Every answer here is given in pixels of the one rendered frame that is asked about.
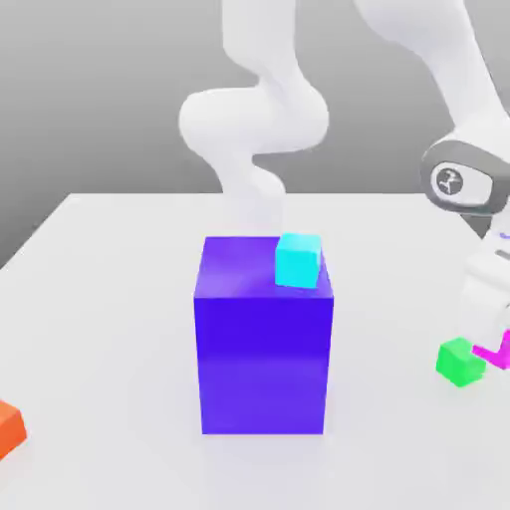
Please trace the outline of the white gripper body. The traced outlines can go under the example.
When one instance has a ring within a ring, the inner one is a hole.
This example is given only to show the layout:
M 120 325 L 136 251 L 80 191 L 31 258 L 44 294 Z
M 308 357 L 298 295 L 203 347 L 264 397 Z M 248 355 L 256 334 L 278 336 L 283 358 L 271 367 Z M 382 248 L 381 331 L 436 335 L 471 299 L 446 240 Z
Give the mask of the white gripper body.
M 510 308 L 510 229 L 490 228 L 466 262 L 463 307 Z

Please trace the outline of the small green cube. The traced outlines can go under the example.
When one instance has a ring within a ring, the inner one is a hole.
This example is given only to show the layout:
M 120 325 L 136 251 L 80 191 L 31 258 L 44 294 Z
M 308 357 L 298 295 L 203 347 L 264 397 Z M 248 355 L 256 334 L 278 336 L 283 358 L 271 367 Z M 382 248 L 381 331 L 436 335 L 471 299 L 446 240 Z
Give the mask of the small green cube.
M 457 337 L 439 347 L 435 368 L 457 387 L 465 387 L 483 377 L 486 362 L 472 353 L 470 342 Z

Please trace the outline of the small cyan cube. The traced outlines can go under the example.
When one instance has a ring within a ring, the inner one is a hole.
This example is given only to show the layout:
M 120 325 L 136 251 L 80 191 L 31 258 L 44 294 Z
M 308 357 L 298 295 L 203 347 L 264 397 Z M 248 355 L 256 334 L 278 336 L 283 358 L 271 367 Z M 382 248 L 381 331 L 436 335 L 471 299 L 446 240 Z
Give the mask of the small cyan cube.
M 275 283 L 283 287 L 314 289 L 321 264 L 319 235 L 284 233 L 275 252 Z

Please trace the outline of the small orange cube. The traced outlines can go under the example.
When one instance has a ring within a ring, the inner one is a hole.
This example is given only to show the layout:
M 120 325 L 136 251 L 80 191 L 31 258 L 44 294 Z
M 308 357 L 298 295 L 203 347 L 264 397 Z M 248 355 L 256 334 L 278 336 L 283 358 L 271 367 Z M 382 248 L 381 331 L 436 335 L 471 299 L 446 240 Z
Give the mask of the small orange cube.
M 21 411 L 0 399 L 0 460 L 27 438 Z

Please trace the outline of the large purple box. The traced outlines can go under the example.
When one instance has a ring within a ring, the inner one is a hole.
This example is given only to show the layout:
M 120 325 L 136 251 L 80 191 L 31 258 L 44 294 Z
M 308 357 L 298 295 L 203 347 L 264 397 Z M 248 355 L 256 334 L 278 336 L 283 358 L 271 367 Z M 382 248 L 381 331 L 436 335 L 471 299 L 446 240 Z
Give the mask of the large purple box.
M 205 434 L 324 431 L 334 292 L 275 282 L 275 237 L 203 243 L 193 295 Z

